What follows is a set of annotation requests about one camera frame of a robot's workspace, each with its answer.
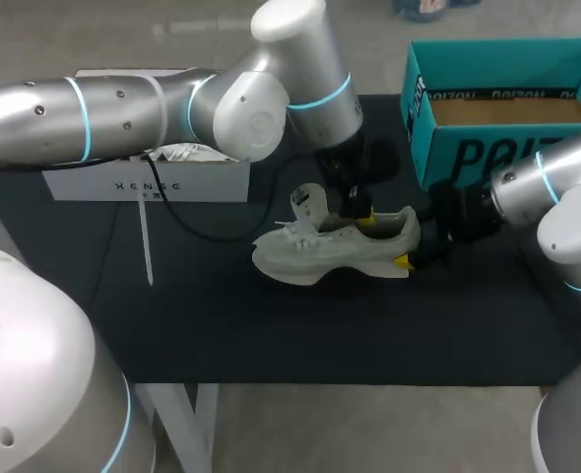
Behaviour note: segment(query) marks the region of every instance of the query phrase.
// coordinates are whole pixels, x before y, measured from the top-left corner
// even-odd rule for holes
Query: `black table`
[[[401,153],[400,174],[371,189],[381,212],[426,203],[398,100],[361,98],[367,133]],[[241,233],[294,150],[287,137],[254,165],[248,204],[175,204],[178,212],[202,232]],[[285,169],[262,233],[292,220],[290,193],[309,181],[320,181],[312,160]],[[409,280],[340,270],[297,288],[261,275],[249,241],[187,235],[161,203],[147,213],[152,287],[137,204],[53,202],[40,175],[0,174],[0,217],[26,260],[87,311],[134,382],[544,385],[581,362],[581,312],[532,234],[505,229],[458,245]],[[425,237],[432,231],[424,226]]]

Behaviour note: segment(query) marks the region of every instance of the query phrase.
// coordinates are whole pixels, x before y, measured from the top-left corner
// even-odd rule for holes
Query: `sneaker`
[[[312,286],[336,268],[354,268],[377,278],[407,278],[409,269],[394,260],[418,247],[420,223],[405,207],[396,214],[374,214],[371,223],[342,219],[328,211],[323,187],[303,184],[290,196],[295,222],[260,236],[252,259],[267,276]]]

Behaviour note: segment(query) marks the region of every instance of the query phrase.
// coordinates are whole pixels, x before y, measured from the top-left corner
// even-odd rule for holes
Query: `white box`
[[[155,162],[165,195],[174,202],[246,202],[248,162]],[[147,201],[161,195],[146,162],[114,161],[80,169],[43,173],[54,200],[135,201],[142,189]]]

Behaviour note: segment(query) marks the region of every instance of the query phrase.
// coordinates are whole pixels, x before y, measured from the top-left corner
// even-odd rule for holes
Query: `cardboard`
[[[581,123],[581,103],[569,99],[430,101],[437,126]]]
[[[581,133],[581,38],[414,41],[401,99],[423,189]]]

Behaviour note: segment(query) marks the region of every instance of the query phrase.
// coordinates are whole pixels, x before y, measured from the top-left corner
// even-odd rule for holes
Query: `shoe lace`
[[[295,243],[297,249],[302,250],[320,244],[324,241],[330,241],[331,236],[320,234],[311,226],[303,225],[299,221],[295,222],[276,222],[277,225],[284,226],[284,233],[287,238]]]

